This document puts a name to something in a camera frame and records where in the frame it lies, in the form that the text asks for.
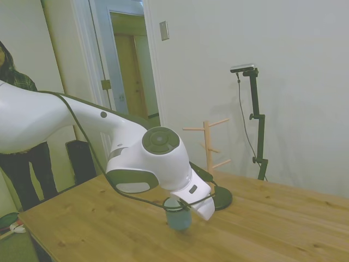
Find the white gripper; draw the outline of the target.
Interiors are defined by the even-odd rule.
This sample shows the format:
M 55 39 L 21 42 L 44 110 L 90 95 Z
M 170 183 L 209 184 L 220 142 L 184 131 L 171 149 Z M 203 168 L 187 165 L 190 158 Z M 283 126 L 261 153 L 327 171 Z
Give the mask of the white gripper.
M 190 209 L 206 221 L 211 218 L 215 211 L 214 201 L 210 196 L 210 189 L 197 189 L 192 194 L 187 190 L 182 190 L 171 192 L 170 196 L 178 200 L 183 210 L 188 211 Z

